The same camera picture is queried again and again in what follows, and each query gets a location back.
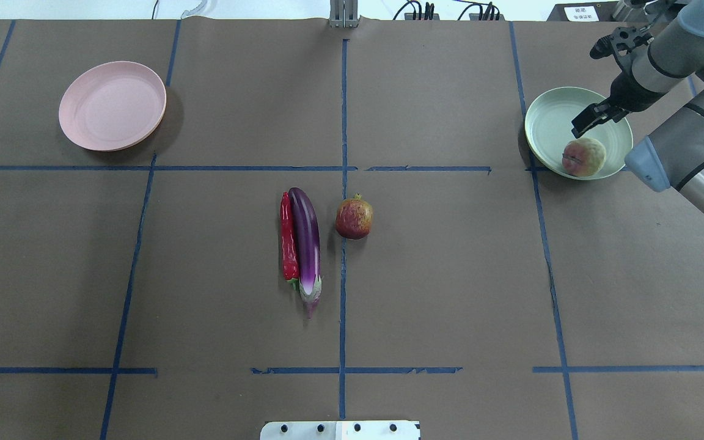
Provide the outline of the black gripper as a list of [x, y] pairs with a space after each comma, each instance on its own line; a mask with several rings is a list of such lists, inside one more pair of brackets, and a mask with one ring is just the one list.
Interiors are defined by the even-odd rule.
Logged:
[[647, 55], [651, 41], [653, 34], [647, 27], [617, 27], [595, 42], [590, 49], [590, 58], [612, 56], [620, 74], [612, 82], [608, 98], [590, 104], [571, 120], [571, 133], [576, 139], [609, 120], [619, 122], [631, 112], [645, 111], [663, 96], [662, 92], [646, 89], [634, 74], [635, 61]]

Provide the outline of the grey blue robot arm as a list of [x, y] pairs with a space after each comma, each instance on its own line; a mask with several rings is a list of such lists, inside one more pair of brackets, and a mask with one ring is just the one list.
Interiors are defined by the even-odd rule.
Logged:
[[[685, 78], [704, 82], [704, 1], [693, 1], [656, 36], [645, 27], [618, 27], [601, 37], [590, 57], [613, 56], [620, 74], [609, 97], [592, 103], [572, 121], [573, 136], [645, 111]], [[624, 162], [656, 192], [674, 188], [704, 214], [704, 89], [667, 118]]]

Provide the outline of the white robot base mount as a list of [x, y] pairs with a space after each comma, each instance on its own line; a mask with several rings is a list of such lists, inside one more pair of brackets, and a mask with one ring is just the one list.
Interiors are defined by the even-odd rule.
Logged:
[[418, 421], [321, 420], [274, 421], [260, 430], [260, 439], [421, 439]]

